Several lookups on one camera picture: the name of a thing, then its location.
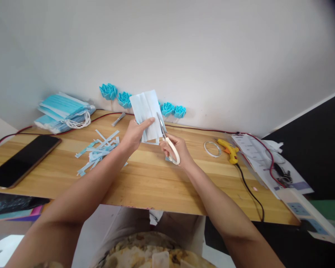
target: wooden desk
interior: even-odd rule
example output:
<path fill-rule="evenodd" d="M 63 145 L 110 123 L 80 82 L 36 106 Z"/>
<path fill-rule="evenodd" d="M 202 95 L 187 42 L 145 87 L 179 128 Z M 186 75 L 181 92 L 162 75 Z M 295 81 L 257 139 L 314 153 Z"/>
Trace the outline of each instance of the wooden desk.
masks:
<path fill-rule="evenodd" d="M 107 113 L 109 112 L 96 111 L 92 118 Z M 120 131 L 118 134 L 120 138 L 124 136 L 129 120 L 134 117 L 125 116 L 114 128 L 111 123 L 118 117 L 119 115 L 107 115 L 86 128 L 60 135 L 62 143 L 21 183 L 13 189 L 0 189 L 0 192 L 55 199 L 79 179 L 76 176 L 77 170 L 88 162 L 88 153 L 78 159 L 74 156 L 88 146 L 93 139 L 100 138 L 95 129 L 98 129 L 105 137 L 110 136 L 116 130 Z M 229 163 L 228 156 L 222 153 L 220 157 L 213 158 L 203 148 L 204 142 L 212 141 L 213 137 L 224 138 L 223 133 L 166 128 L 168 132 L 186 140 L 187 147 L 196 163 L 241 207 L 251 220 L 260 221 L 256 208 L 258 207 L 261 213 L 260 206 L 247 192 L 239 171 Z M 46 133 L 37 128 L 32 128 L 27 132 Z M 35 135 L 17 135 L 2 145 L 0 165 L 34 138 L 36 138 Z M 130 157 L 128 163 L 112 184 L 103 204 L 206 215 L 202 201 L 184 171 L 165 161 L 165 155 L 159 146 L 142 143 Z M 240 165 L 249 187 L 258 189 L 258 192 L 253 193 L 263 204 L 265 221 L 298 225 L 298 220 L 283 202 L 277 200 L 270 190 L 262 187 L 243 163 L 240 162 Z"/>

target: scissor blade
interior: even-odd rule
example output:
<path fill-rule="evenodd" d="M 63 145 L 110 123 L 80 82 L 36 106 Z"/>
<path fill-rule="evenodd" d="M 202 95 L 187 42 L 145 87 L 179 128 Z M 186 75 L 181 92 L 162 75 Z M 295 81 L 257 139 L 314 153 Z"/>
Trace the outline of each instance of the scissor blade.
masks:
<path fill-rule="evenodd" d="M 161 133 L 163 134 L 164 137 L 166 137 L 163 123 L 162 123 L 162 121 L 161 121 L 161 119 L 159 117 L 159 114 L 157 112 L 156 112 L 156 114 L 157 114 L 157 117 L 159 118 Z"/>

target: black phone screen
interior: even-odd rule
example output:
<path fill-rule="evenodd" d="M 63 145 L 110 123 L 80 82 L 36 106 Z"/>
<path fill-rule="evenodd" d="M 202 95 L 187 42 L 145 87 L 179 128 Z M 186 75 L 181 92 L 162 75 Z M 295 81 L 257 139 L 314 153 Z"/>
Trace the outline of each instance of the black phone screen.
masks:
<path fill-rule="evenodd" d="M 38 136 L 0 166 L 0 187 L 9 188 L 24 178 L 60 142 L 60 138 Z"/>

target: surgical mask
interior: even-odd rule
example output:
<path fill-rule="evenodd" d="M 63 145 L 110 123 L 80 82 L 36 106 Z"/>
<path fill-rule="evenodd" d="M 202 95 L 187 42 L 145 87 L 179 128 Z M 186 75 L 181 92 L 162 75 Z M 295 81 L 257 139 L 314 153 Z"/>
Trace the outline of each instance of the surgical mask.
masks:
<path fill-rule="evenodd" d="M 163 136 L 160 128 L 159 117 L 160 118 L 163 117 L 161 115 L 160 105 L 159 101 L 157 100 L 155 90 L 133 95 L 129 99 L 134 111 L 135 119 L 138 124 L 141 124 L 144 120 L 150 117 L 155 118 L 154 123 L 144 130 L 141 141 L 143 143 L 148 143 L 147 141 L 149 140 L 156 140 L 155 143 L 149 143 L 149 144 L 158 145 L 159 138 Z"/>
<path fill-rule="evenodd" d="M 90 105 L 86 111 L 91 115 L 95 112 L 96 108 L 93 105 Z M 81 123 L 81 122 L 85 122 L 86 119 L 86 115 L 85 114 L 81 114 L 81 115 L 75 115 L 73 117 L 71 117 L 71 121 L 77 122 L 77 123 Z M 46 130 L 49 130 L 50 132 L 52 132 L 53 134 L 58 134 L 61 132 L 66 132 L 68 130 L 71 129 L 70 126 L 68 126 L 65 122 L 61 122 L 61 121 L 56 121 L 55 119 L 49 117 L 48 115 L 43 115 L 39 118 L 37 118 L 34 121 L 35 125 L 37 125 L 39 128 L 43 128 Z"/>
<path fill-rule="evenodd" d="M 96 110 L 93 105 L 61 92 L 42 101 L 37 109 L 45 116 L 34 123 L 55 134 L 86 127 L 91 122 L 90 115 Z"/>
<path fill-rule="evenodd" d="M 88 102 L 80 101 L 65 93 L 59 92 L 42 101 L 38 110 L 59 121 L 82 112 L 89 106 Z"/>

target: paper rose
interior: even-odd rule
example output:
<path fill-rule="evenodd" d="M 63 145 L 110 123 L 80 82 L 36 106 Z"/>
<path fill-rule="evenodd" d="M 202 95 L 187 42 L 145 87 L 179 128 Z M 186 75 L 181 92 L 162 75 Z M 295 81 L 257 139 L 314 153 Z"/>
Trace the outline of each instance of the paper rose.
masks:
<path fill-rule="evenodd" d="M 118 103 L 120 106 L 122 106 L 124 109 L 130 109 L 131 108 L 131 103 L 129 97 L 131 94 L 127 92 L 119 93 L 118 96 Z"/>
<path fill-rule="evenodd" d="M 186 114 L 186 108 L 183 106 L 176 106 L 174 110 L 174 116 L 176 118 L 184 118 Z"/>
<path fill-rule="evenodd" d="M 165 102 L 163 106 L 161 106 L 161 113 L 163 116 L 168 117 L 171 114 L 174 114 L 174 108 L 170 102 Z"/>
<path fill-rule="evenodd" d="M 115 98 L 117 97 L 118 94 L 118 90 L 117 88 L 112 85 L 112 84 L 103 84 L 100 88 L 100 92 L 102 93 L 103 98 L 105 98 L 106 100 L 115 100 Z"/>

